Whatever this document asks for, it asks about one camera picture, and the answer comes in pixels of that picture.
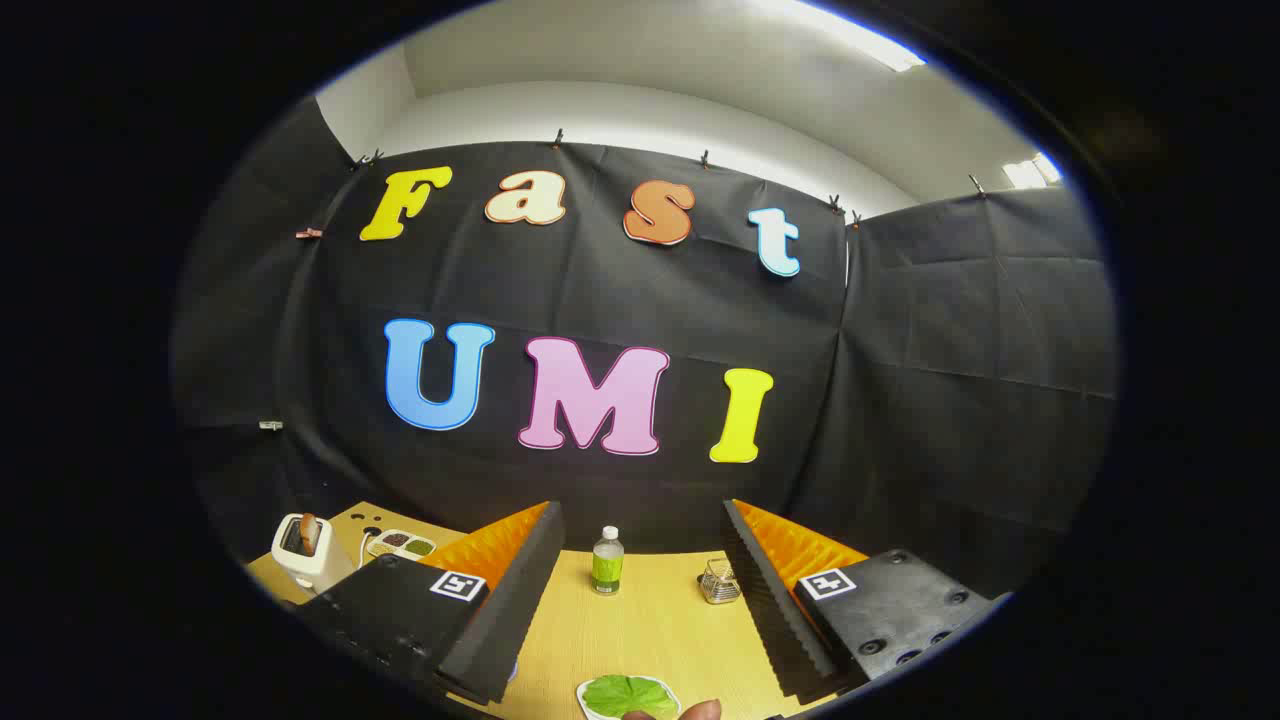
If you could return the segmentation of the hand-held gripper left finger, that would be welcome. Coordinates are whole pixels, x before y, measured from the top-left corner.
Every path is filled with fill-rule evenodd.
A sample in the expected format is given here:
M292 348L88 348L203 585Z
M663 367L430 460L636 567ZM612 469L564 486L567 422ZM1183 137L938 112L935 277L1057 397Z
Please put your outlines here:
M411 691L499 702L563 546L561 503L545 501L422 559L374 559L297 615Z

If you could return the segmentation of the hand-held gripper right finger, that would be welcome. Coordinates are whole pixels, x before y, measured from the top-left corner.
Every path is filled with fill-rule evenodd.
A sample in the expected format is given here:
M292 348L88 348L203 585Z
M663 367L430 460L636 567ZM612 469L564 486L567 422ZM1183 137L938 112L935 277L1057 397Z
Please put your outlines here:
M867 555L736 498L723 512L726 557L787 697L876 683L998 607L914 552Z

